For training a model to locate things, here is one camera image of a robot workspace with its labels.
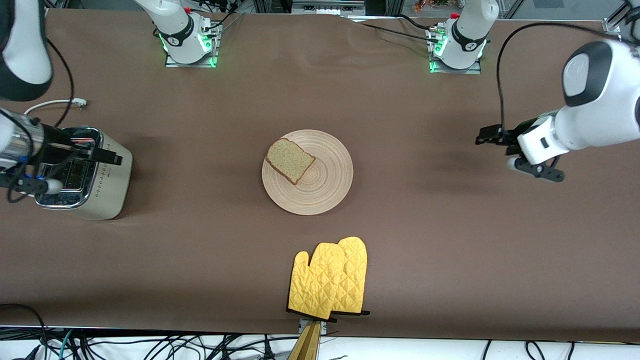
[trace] green led light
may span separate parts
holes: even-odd
[[[208,45],[204,44],[204,40],[206,40],[204,37],[198,37],[198,40],[200,41],[200,46],[202,46],[202,50],[204,51],[209,51],[207,48],[209,47]]]
[[[164,39],[162,37],[160,37],[160,41],[162,41],[162,48],[164,49],[164,51],[166,53],[169,53],[169,50],[166,49],[166,44],[164,43]]]

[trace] bread slice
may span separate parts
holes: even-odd
[[[307,154],[298,144],[289,139],[278,139],[267,152],[267,162],[293,185],[305,174],[316,160]]]

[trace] white cable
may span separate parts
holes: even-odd
[[[37,108],[41,108],[42,106],[47,106],[47,105],[52,105],[52,104],[66,104],[68,102],[69,102],[69,99],[45,101],[42,104],[37,104],[37,105],[34,105],[34,106],[28,108],[27,111],[24,112],[24,114],[25,115],[29,115],[30,112],[32,112],[33,110],[35,110]],[[81,108],[83,106],[86,106],[87,103],[88,103],[87,100],[80,99],[79,97],[75,97],[73,100],[71,100],[71,102],[73,104],[75,104],[79,108]]]

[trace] floor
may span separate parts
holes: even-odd
[[[277,338],[284,337],[282,335],[270,336],[270,345],[277,359],[286,359],[295,344],[295,340],[278,341]],[[131,341],[151,341],[136,344],[101,344],[92,346],[99,355],[106,360],[140,360],[145,357],[157,342],[155,338],[104,338],[94,339],[90,343],[99,341],[112,342],[131,342]],[[222,339],[222,336],[202,336],[205,346],[215,347]],[[230,344],[230,347],[239,348],[240,346],[250,344],[254,341],[262,342],[263,335],[245,335]],[[486,340],[439,340],[439,339],[382,339],[382,338],[335,338],[331,336],[323,336],[321,338],[319,353],[317,360],[387,360],[387,359],[424,359],[424,360],[481,360],[483,352],[487,344]],[[189,350],[182,347],[175,353],[176,360],[197,360],[205,359],[210,352],[208,350],[203,353],[202,347],[199,347],[198,340],[192,342]],[[542,355],[540,356],[534,345],[529,344],[529,350],[535,359],[546,360],[637,360],[640,359],[640,345],[619,345],[619,344],[587,344],[577,343],[571,357],[570,344],[561,342],[543,342],[539,341]],[[37,340],[17,340],[17,341],[0,341],[0,359],[9,360],[23,358],[30,353],[38,345]],[[179,347],[181,343],[176,342],[174,345]],[[161,350],[153,358],[169,359],[171,347],[167,346]],[[241,351],[231,354],[231,360],[258,360],[262,359],[261,353],[264,345],[258,344],[252,348],[252,351]],[[41,348],[36,356],[37,360],[44,358],[44,350]],[[49,352],[46,360],[55,360],[58,356],[54,356]],[[514,360],[527,359],[524,341],[493,341],[486,353],[486,360]],[[215,360],[220,360],[220,356],[216,356]]]

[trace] black cable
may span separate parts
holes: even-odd
[[[436,39],[433,39],[433,38],[419,37],[417,35],[402,33],[400,31],[391,30],[391,29],[387,29],[387,28],[381,28],[379,26],[375,26],[375,25],[371,25],[371,24],[364,24],[362,22],[361,22],[361,24],[364,25],[364,26],[369,26],[370,28],[374,28],[374,29],[378,29],[378,30],[382,30],[382,31],[388,31],[390,33],[402,35],[402,36],[405,36],[405,37],[416,38],[416,39],[420,39],[420,40],[427,41],[427,42],[434,42],[434,43],[438,42]]]
[[[502,132],[502,137],[503,138],[504,138],[504,131],[505,131],[504,94],[502,93],[502,81],[500,80],[500,62],[502,61],[502,54],[504,53],[504,49],[507,46],[507,44],[509,43],[509,41],[517,33],[521,32],[524,29],[529,29],[529,28],[533,28],[533,27],[536,27],[536,26],[557,26],[558,28],[568,28],[568,29],[580,30],[580,31],[584,31],[586,33],[598,35],[598,36],[603,37],[603,38],[610,38],[611,40],[618,40],[617,37],[614,37],[614,36],[611,36],[611,35],[607,35],[607,34],[603,33],[602,31],[585,28],[584,26],[580,26],[580,25],[567,24],[567,23],[564,23],[564,22],[534,22],[532,24],[520,26],[519,28],[515,29],[511,34],[509,34],[507,39],[502,44],[502,47],[500,48],[500,53],[498,54],[498,60],[497,60],[496,69],[495,69],[495,77],[496,77],[496,82],[498,84],[498,96],[500,98],[500,127],[501,127],[500,131]],[[631,45],[631,46],[636,46],[637,45],[634,41],[631,41],[631,40],[623,39],[623,40],[620,40],[620,41],[622,41],[623,43],[625,43],[627,45]]]
[[[138,343],[153,343],[153,342],[157,342],[157,341],[166,341],[166,339],[167,338],[162,339],[162,340],[144,339],[144,340],[136,340],[136,341],[123,341],[123,342],[119,342],[119,341],[97,341],[95,343],[89,343],[89,346],[100,345],[100,344],[131,345],[131,344],[138,344]]]
[[[428,30],[429,29],[429,26],[420,25],[417,22],[413,21],[412,18],[410,18],[409,16],[407,16],[407,15],[405,15],[403,13],[399,14],[399,15],[396,15],[396,17],[401,17],[401,18],[407,20],[408,22],[411,22],[411,25],[415,26],[416,28],[423,29],[423,30]]]
[[[531,353],[529,352],[529,345],[533,344],[533,346],[536,347],[536,349],[538,349],[538,353],[540,354],[540,358],[541,360],[545,360],[545,355],[542,354],[542,350],[540,350],[540,347],[538,346],[538,344],[535,341],[526,341],[524,343],[524,349],[527,352],[527,355],[529,356],[529,359],[531,360],[537,360],[535,357],[533,357],[533,355],[531,355]]]
[[[71,354],[73,355],[73,359],[80,359],[80,355],[78,354],[78,347],[76,346],[76,340],[69,337],[69,341],[67,342],[68,347],[71,349]]]
[[[269,336],[264,335],[264,357],[263,360],[276,360],[276,355],[271,350],[271,344],[269,344]]]
[[[86,339],[86,336],[83,336],[82,338],[80,338],[80,349],[82,349],[83,354],[84,354],[84,358],[86,360],[95,360],[95,357],[91,353],[91,349],[89,349],[88,341]]]
[[[206,1],[200,1],[200,7],[202,7],[202,4],[207,5],[207,7],[209,8],[209,12],[212,13],[213,9],[211,8],[211,5],[206,2]]]
[[[168,343],[167,345],[165,345],[164,347],[162,347],[162,348],[161,348],[160,350],[158,350],[158,351],[161,351],[162,349],[164,349],[164,348],[166,348],[167,346],[171,345],[173,342],[172,342],[172,341],[170,341],[170,340],[171,340],[171,336],[167,336],[167,337],[165,337],[163,340],[158,341],[158,343],[157,343],[157,344],[155,344],[155,345],[154,345],[154,347],[152,347],[152,348],[151,348],[151,350],[149,350],[149,352],[147,352],[147,354],[145,355],[145,358],[144,358],[143,360],[147,360],[147,358],[148,358],[149,356],[151,356],[151,353],[153,353],[153,351],[154,351],[158,346],[160,346],[160,344],[162,344],[163,342],[165,342],[165,341],[169,341],[169,343]]]
[[[214,350],[211,351],[211,353],[209,354],[209,356],[205,358],[205,360],[213,360],[213,358],[216,357],[218,354],[226,353],[227,347],[229,346],[229,344],[234,342],[239,337],[240,337],[239,334],[224,335],[224,337],[222,338],[222,341],[218,344],[218,346],[216,346]]]
[[[180,350],[182,347],[187,347],[187,344],[191,343],[193,340],[196,340],[199,336],[194,336],[191,339],[184,340],[184,342],[176,347],[171,346],[171,351],[169,351],[169,355],[166,357],[166,360],[169,360],[171,356],[175,356],[175,353]]]
[[[95,351],[94,349],[91,348],[90,345],[87,346],[87,349],[89,350],[89,352],[92,352],[94,355],[96,355],[97,357],[100,358],[100,360],[107,360],[104,357],[102,357],[100,354],[98,354],[97,351]]]
[[[152,357],[150,357],[150,358],[149,358],[149,360],[154,360],[154,359],[156,358],[156,356],[160,355],[160,353],[161,353],[164,349],[166,349],[166,348],[167,348],[167,347],[169,347],[169,346],[173,346],[172,344],[173,344],[174,342],[178,341],[178,340],[182,340],[182,336],[178,336],[178,337],[177,337],[177,338],[175,338],[175,339],[171,339],[171,340],[169,340],[169,342],[168,342],[165,346],[161,347],[161,348],[160,348],[160,349],[159,349],[159,350],[158,350],[158,351],[157,351],[157,352],[156,352]]]
[[[222,25],[222,23],[227,20],[227,18],[229,18],[231,16],[231,14],[234,14],[235,12],[228,12],[224,18],[222,18],[222,20],[220,20],[217,24],[209,26],[208,28],[204,28],[204,31],[209,31],[211,29],[215,29],[218,26]]]
[[[27,355],[24,360],[35,360],[36,355],[38,354],[38,350],[40,350],[40,347],[42,345],[38,345],[35,348],[33,348],[33,350],[29,353],[29,355]]]
[[[573,356],[574,349],[575,349],[575,341],[571,341],[571,347],[569,348],[569,354],[566,356],[566,360],[571,360],[571,356]]]
[[[35,309],[33,309],[31,306],[27,306],[27,305],[24,305],[24,304],[15,304],[15,303],[0,304],[0,309],[2,309],[3,307],[17,307],[19,309],[25,309],[25,310],[30,311],[32,314],[34,314],[36,316],[36,318],[38,318],[38,323],[40,323],[40,329],[42,330],[42,339],[40,341],[44,342],[44,358],[43,359],[48,359],[48,357],[47,357],[47,355],[48,355],[47,354],[47,348],[48,348],[48,346],[47,346],[47,332],[45,330],[46,326],[44,325],[44,321],[42,320],[42,317],[40,316],[40,314],[38,314],[38,311],[35,311]]]
[[[491,345],[491,339],[486,341],[486,345],[484,346],[484,351],[482,353],[482,360],[486,360],[486,353],[489,352],[489,345]]]
[[[67,103],[65,112],[62,113],[62,116],[54,125],[54,127],[58,127],[60,126],[60,124],[62,124],[62,122],[65,120],[65,117],[67,117],[67,114],[69,113],[69,109],[71,108],[71,102],[74,100],[74,97],[75,97],[76,88],[74,86],[74,77],[71,74],[71,69],[69,69],[69,65],[67,64],[65,57],[62,56],[58,48],[51,42],[51,40],[49,40],[49,38],[47,38],[47,43],[49,44],[49,46],[51,46],[51,49],[53,49],[53,51],[58,55],[58,57],[60,58],[60,61],[62,61],[62,65],[64,65],[65,70],[67,71],[67,75],[69,76],[69,84],[71,85],[71,95],[69,95],[69,102]]]
[[[270,339],[269,341],[296,340],[298,338],[299,338],[299,336],[286,336],[286,337],[283,337],[283,338]],[[243,345],[241,347],[235,348],[235,349],[233,349],[233,351],[229,352],[229,355],[227,355],[226,357],[222,357],[220,360],[228,360],[229,356],[233,355],[234,352],[246,350],[249,347],[252,347],[254,345],[257,345],[257,344],[260,344],[260,343],[263,343],[263,342],[264,342],[264,340],[254,341],[253,343],[249,343],[249,344]]]

